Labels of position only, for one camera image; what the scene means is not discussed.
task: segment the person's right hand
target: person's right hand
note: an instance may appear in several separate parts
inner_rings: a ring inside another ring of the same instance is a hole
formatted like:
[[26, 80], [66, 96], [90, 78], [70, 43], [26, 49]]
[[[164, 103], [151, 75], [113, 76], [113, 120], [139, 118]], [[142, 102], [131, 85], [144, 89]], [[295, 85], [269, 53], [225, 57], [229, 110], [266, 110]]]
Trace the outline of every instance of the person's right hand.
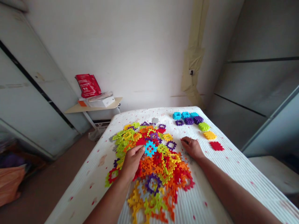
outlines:
[[181, 139], [181, 143], [193, 159], [196, 160], [205, 157], [197, 140], [189, 137], [183, 137]]

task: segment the orange bag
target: orange bag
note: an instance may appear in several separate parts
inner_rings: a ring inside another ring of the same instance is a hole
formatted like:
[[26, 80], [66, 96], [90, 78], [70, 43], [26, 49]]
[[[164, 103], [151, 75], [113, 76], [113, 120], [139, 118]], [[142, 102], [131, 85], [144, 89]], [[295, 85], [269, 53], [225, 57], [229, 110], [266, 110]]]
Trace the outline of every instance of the orange bag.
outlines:
[[24, 167], [0, 169], [0, 206], [17, 200], [21, 193], [17, 192], [25, 175]]

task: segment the beige tape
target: beige tape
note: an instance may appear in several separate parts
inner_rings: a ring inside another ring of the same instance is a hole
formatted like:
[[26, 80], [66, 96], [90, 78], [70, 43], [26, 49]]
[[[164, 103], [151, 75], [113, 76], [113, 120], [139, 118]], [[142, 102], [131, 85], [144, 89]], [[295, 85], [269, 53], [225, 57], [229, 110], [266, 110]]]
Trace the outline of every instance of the beige tape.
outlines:
[[[181, 91], [186, 92], [193, 106], [205, 109], [200, 94], [196, 89], [198, 72], [202, 63], [204, 49], [201, 48], [202, 37], [209, 8], [208, 0], [194, 0], [191, 18], [188, 49], [184, 53], [184, 66]], [[189, 69], [194, 70], [194, 75], [189, 75]]]

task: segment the floor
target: floor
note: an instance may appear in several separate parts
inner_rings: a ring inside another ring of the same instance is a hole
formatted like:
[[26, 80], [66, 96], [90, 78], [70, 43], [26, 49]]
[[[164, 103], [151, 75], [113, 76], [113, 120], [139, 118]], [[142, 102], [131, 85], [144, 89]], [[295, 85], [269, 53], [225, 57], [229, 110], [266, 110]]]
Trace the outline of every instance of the floor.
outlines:
[[0, 223], [43, 224], [95, 145], [84, 134], [53, 164], [26, 180], [21, 197], [0, 207]]

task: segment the mattress cover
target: mattress cover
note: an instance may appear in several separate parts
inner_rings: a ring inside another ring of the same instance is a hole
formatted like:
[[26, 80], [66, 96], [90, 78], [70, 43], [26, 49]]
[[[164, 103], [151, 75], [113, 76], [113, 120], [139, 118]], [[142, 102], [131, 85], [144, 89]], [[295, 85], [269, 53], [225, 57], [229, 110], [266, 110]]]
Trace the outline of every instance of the mattress cover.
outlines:
[[[197, 125], [177, 126], [173, 119], [174, 112], [196, 112], [207, 123], [223, 151], [214, 151], [199, 130]], [[124, 126], [133, 122], [151, 122], [159, 119], [165, 124], [167, 133], [173, 135], [177, 143], [176, 152], [187, 157], [192, 172], [194, 187], [189, 191], [179, 189], [178, 201], [175, 206], [175, 223], [233, 223], [229, 214], [222, 206], [217, 195], [210, 186], [201, 168], [184, 154], [180, 138], [188, 136], [199, 141], [203, 153], [227, 175], [258, 199], [282, 223], [299, 223], [299, 210], [233, 145], [233, 143], [205, 116], [198, 107], [161, 107], [144, 110], [132, 110], [113, 117], [110, 125], [102, 135], [81, 169], [75, 176], [64, 195], [48, 217], [46, 224], [81, 224], [94, 209], [108, 188], [105, 188], [105, 177], [113, 168], [116, 159], [112, 141]], [[167, 213], [169, 223], [173, 223]], [[137, 214], [138, 223], [145, 221], [142, 212]], [[132, 223], [132, 211], [127, 201], [123, 205], [118, 223]], [[150, 219], [151, 223], [161, 223]]]

